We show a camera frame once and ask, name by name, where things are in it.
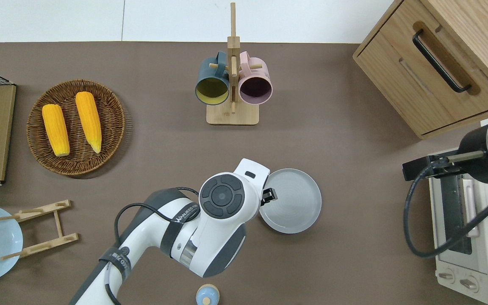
yellow corn cob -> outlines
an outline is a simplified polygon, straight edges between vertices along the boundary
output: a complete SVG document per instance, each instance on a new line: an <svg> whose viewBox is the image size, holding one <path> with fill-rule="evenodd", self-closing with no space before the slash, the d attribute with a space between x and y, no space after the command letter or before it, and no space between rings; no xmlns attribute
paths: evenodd
<svg viewBox="0 0 488 305"><path fill-rule="evenodd" d="M93 95L86 91L79 92L76 93L75 101L86 140L99 154L101 152L101 123Z"/></svg>
<svg viewBox="0 0 488 305"><path fill-rule="evenodd" d="M48 104L43 106L42 119L54 154L58 157L68 155L69 138L67 136L67 128L65 128L64 113L60 105Z"/></svg>

robot control buttons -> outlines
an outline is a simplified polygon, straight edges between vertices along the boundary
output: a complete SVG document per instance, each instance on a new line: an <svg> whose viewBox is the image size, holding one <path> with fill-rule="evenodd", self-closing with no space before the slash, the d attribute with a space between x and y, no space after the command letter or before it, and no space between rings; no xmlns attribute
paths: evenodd
<svg viewBox="0 0 488 305"><path fill-rule="evenodd" d="M229 218L240 210L244 202L242 182L229 174L212 177L201 189L199 201L209 216Z"/></svg>
<svg viewBox="0 0 488 305"><path fill-rule="evenodd" d="M205 202L204 205L205 210L207 210L209 213L212 213L215 216L223 216L223 210L214 207L210 201Z"/></svg>
<svg viewBox="0 0 488 305"><path fill-rule="evenodd" d="M217 186L212 191L212 201L217 206L226 206L231 202L231 199L233 199L233 193L231 189L225 185Z"/></svg>
<svg viewBox="0 0 488 305"><path fill-rule="evenodd" d="M238 180L235 176L223 175L221 176L221 182L231 186L231 189L238 191L242 188L242 182Z"/></svg>
<svg viewBox="0 0 488 305"><path fill-rule="evenodd" d="M210 195L210 191L212 190L212 188L215 187L216 185L217 185L216 179L210 179L210 181L205 183L205 186L203 186L203 191L201 193L201 196L203 198L207 198Z"/></svg>

light blue bottle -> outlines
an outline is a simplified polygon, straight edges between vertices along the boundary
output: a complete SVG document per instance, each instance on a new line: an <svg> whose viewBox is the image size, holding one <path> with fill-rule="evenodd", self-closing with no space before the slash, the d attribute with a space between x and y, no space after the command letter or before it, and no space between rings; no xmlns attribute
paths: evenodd
<svg viewBox="0 0 488 305"><path fill-rule="evenodd" d="M219 290L212 284L205 284L197 291L195 300L197 305L217 305L219 303Z"/></svg>

dark teal mug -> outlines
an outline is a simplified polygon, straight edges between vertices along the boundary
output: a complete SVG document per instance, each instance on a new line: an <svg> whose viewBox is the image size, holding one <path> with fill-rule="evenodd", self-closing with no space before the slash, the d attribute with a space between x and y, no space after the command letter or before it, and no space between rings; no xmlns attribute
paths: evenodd
<svg viewBox="0 0 488 305"><path fill-rule="evenodd" d="M225 70L227 54L218 52L216 57L203 60L195 86L195 95L207 105L218 105L229 97L229 74Z"/></svg>

toaster oven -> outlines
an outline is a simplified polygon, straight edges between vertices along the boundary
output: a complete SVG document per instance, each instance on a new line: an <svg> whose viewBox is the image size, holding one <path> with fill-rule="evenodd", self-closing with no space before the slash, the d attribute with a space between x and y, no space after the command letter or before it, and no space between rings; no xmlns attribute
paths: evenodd
<svg viewBox="0 0 488 305"><path fill-rule="evenodd" d="M468 174L430 178L434 245L488 205L488 184ZM436 256L438 283L488 304L488 217L463 240Z"/></svg>

